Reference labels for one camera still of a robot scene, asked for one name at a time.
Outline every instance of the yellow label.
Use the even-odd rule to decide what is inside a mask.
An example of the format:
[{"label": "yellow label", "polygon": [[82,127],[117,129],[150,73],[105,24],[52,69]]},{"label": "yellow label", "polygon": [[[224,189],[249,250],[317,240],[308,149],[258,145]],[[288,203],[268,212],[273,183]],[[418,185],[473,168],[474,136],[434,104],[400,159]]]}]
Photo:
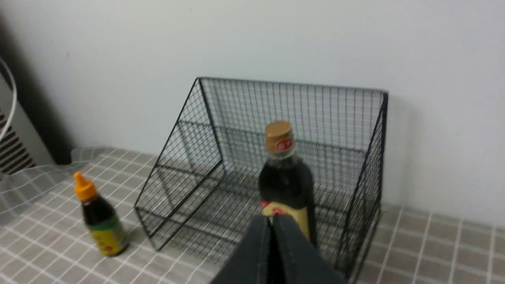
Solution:
[{"label": "yellow label", "polygon": [[126,233],[117,217],[100,225],[90,226],[89,229],[98,248],[106,256],[121,252],[128,244]]},{"label": "yellow label", "polygon": [[262,201],[262,214],[265,216],[273,216],[275,214],[288,214],[291,215],[294,221],[300,227],[302,233],[304,233],[307,240],[310,240],[309,233],[309,216],[307,214],[307,208],[303,207],[302,209],[294,209],[287,205],[278,202],[268,202]]}]

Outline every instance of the bottle label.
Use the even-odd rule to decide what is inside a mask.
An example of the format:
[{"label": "bottle label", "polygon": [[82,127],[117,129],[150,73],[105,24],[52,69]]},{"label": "bottle label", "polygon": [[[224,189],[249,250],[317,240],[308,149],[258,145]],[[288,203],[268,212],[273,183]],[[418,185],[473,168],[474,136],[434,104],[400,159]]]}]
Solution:
[{"label": "bottle label", "polygon": [[128,236],[117,216],[88,228],[98,248],[106,256],[121,252],[128,244]]},{"label": "bottle label", "polygon": [[307,214],[307,207],[302,209],[294,209],[285,204],[270,201],[261,201],[261,206],[263,208],[262,214],[265,216],[274,216],[275,214],[288,214],[291,215],[294,221],[300,227],[302,233],[304,233],[307,240],[310,240],[309,233],[309,216]]},{"label": "bottle label", "polygon": [[293,141],[291,139],[285,138],[280,140],[275,144],[275,150],[277,152],[284,152],[293,146]]}]

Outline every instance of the red label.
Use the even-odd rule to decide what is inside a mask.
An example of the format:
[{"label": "red label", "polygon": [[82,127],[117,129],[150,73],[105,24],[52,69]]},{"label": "red label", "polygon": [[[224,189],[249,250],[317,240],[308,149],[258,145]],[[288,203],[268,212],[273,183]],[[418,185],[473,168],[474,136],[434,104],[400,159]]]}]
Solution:
[{"label": "red label", "polygon": [[275,144],[275,150],[278,152],[286,151],[293,146],[291,139],[283,139]]},{"label": "red label", "polygon": [[284,214],[284,211],[279,207],[272,208],[272,214]]},{"label": "red label", "polygon": [[270,201],[264,201],[264,200],[261,200],[261,208],[264,209],[265,207],[267,207],[270,203]]}]

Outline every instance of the soy sauce bottle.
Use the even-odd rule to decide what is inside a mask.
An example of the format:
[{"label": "soy sauce bottle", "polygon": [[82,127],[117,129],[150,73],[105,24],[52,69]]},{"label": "soy sauce bottle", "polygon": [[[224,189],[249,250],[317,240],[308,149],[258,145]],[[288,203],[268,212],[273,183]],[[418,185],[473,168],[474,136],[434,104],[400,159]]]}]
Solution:
[{"label": "soy sauce bottle", "polygon": [[75,194],[81,200],[84,223],[88,227],[101,253],[117,256],[128,247],[128,236],[116,215],[114,207],[96,191],[96,187],[82,176],[74,174]]},{"label": "soy sauce bottle", "polygon": [[317,247],[314,181],[308,166],[296,155],[288,121],[265,127],[268,160],[259,177],[262,213],[289,214],[314,247]]}]

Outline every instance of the metal wire frame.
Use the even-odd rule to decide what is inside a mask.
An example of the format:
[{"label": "metal wire frame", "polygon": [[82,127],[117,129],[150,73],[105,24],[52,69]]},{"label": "metal wire frame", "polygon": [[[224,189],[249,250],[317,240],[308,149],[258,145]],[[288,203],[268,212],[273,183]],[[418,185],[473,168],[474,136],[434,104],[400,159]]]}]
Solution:
[{"label": "metal wire frame", "polygon": [[225,261],[260,212],[263,128],[285,119],[314,175],[321,254],[350,278],[380,212],[387,102],[383,90],[197,78],[135,202],[151,244]]}]

